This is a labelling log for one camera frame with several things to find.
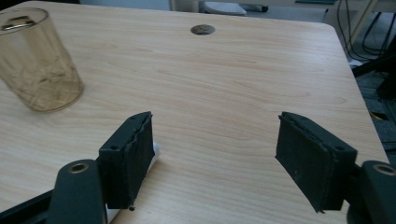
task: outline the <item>cup rim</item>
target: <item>cup rim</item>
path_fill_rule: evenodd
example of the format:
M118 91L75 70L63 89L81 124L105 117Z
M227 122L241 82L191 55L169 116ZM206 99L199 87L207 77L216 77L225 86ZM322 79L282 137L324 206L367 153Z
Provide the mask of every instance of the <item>cup rim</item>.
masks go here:
M8 13L15 13L15 12L17 12L17 11L27 11L27 12L28 12L28 11L40 11L40 12L43 12L43 13L44 13L44 17L41 18L39 21L36 21L34 25L22 27L22 28L20 28L20 29L15 29L15 30L13 30L13 31L3 32L3 33L2 33L3 30L0 29L0 36L1 36L1 35L10 35L10 34L13 34L13 33L17 33L17 32L20 32L20 31L24 31L24 30L33 28L33 27L37 26L39 23L45 21L45 20L50 16L50 14L48 13L48 11L47 11L46 9L43 9L43 8L38 8L38 7L21 7L21 8L13 8L13 9L9 9L9 10L2 11L2 12L0 12L0 17L1 17L2 15L8 14Z

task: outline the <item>light wood tabletop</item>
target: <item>light wood tabletop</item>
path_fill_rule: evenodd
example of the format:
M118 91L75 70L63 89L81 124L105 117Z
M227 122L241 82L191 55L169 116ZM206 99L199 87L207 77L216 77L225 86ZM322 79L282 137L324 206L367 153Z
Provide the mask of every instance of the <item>light wood tabletop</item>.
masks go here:
M334 29L326 24L27 2L49 11L85 84L53 112L0 82L0 211L95 159L128 117L151 111L162 152L134 212L114 223L346 223L316 214L275 159L278 115L306 116L387 161ZM208 24L211 35L191 27Z

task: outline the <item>amber glass cup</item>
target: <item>amber glass cup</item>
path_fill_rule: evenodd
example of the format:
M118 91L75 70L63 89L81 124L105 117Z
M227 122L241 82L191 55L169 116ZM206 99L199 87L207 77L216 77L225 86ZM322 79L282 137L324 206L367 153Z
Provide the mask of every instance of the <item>amber glass cup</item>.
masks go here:
M0 77L35 111L62 109L83 91L50 14L40 8L0 12Z

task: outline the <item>floor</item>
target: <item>floor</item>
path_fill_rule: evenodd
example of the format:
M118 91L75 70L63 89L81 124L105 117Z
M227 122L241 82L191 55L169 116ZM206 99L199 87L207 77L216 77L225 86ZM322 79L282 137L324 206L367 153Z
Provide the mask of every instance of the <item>floor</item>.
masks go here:
M170 10L168 0L80 0L81 4L99 5L110 7L134 7L156 10ZM279 19L291 21L313 21L323 22L326 10L315 8L296 8L296 7L269 7L267 12L262 12L262 6L241 5L247 11L248 17ZM355 62L364 62L363 58L375 58L362 48L364 35L373 21L376 13L373 13L367 24L363 27L360 36L355 41L353 49L355 53L351 55L359 59ZM383 13L373 26L372 32L365 39L366 46L373 49L380 49L386 33L390 27L393 14ZM391 29L391 36L396 33L396 28ZM376 94L376 88L382 83L385 75L370 73L357 78L361 94L366 102L368 111L371 112L373 124L381 139L383 148L386 150L389 161L396 164L396 100L382 100Z

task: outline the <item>transparent cup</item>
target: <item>transparent cup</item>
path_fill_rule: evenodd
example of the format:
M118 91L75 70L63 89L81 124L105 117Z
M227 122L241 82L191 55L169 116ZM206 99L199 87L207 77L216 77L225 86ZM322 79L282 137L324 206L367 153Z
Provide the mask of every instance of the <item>transparent cup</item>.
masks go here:
M83 92L50 14L40 8L0 13L0 77L35 111L64 108Z

